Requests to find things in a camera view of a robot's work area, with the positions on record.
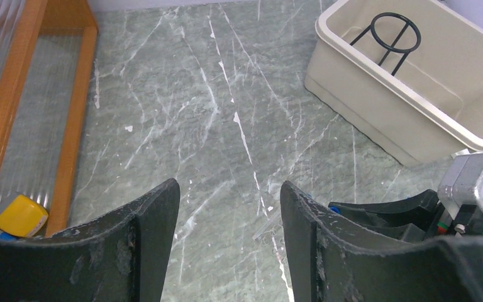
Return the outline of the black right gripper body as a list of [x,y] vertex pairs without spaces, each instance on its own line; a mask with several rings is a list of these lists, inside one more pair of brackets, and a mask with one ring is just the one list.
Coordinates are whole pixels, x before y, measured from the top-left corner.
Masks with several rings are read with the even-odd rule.
[[441,203],[431,211],[418,208],[413,214],[405,220],[404,230],[399,234],[402,241],[421,242],[444,235],[483,236],[483,212],[477,205],[462,205],[454,218]]

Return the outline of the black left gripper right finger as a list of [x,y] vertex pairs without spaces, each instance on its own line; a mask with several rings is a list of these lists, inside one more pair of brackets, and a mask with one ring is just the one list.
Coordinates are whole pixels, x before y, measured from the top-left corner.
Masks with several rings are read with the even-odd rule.
[[483,236],[387,237],[283,183],[280,209],[296,301],[483,301]]

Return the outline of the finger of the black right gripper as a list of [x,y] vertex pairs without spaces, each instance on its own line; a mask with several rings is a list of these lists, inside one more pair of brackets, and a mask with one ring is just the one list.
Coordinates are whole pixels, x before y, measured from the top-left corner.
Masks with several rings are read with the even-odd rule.
[[373,227],[400,227],[414,224],[429,227],[440,212],[438,195],[427,189],[415,196],[385,203],[330,203],[329,209],[357,224]]

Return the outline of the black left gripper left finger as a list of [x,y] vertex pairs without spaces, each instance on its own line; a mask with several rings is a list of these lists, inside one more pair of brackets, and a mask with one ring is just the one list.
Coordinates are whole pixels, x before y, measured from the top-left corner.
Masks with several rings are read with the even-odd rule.
[[160,301],[179,205],[170,178],[50,237],[0,240],[0,301]]

